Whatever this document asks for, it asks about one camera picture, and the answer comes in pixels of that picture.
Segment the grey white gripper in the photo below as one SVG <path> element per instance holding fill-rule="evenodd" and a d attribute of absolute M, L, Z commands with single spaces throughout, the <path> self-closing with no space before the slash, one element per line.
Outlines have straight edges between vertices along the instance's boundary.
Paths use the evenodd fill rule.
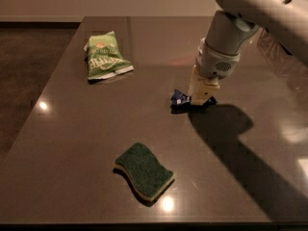
<path fill-rule="evenodd" d="M 205 38 L 200 40 L 195 56 L 195 66 L 189 84 L 188 95 L 191 104 L 202 106 L 219 90 L 218 79 L 232 74 L 241 54 L 228 55 L 220 53 L 209 46 Z"/>

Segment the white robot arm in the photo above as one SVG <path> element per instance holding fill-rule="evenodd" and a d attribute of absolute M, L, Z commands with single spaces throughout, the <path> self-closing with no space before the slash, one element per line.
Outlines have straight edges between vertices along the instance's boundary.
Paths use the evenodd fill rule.
<path fill-rule="evenodd" d="M 191 103 L 201 106 L 230 76 L 241 50 L 259 28 L 303 64 L 308 63 L 308 0 L 216 0 L 207 36 L 200 41 L 189 86 Z"/>

